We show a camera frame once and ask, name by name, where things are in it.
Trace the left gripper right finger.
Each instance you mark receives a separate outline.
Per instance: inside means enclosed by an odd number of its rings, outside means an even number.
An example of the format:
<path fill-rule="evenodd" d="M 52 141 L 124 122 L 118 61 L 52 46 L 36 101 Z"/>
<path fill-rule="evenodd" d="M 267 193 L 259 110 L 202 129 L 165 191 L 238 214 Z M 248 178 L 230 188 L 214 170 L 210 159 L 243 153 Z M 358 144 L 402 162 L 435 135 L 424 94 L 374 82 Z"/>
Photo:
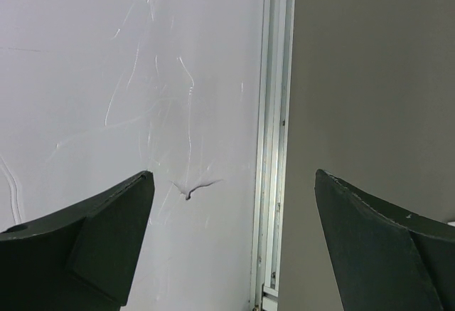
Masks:
<path fill-rule="evenodd" d="M 453 310 L 454 227 L 319 169 L 315 197 L 344 310 Z"/>

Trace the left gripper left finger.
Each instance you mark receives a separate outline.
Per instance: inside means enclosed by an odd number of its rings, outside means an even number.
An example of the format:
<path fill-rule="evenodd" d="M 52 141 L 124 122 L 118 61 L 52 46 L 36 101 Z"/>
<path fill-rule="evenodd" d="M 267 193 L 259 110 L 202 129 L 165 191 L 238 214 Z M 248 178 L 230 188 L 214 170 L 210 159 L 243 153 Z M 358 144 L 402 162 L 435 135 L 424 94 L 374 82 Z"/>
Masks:
<path fill-rule="evenodd" d="M 142 171 L 1 232 L 2 310 L 120 310 L 132 289 L 154 200 Z"/>

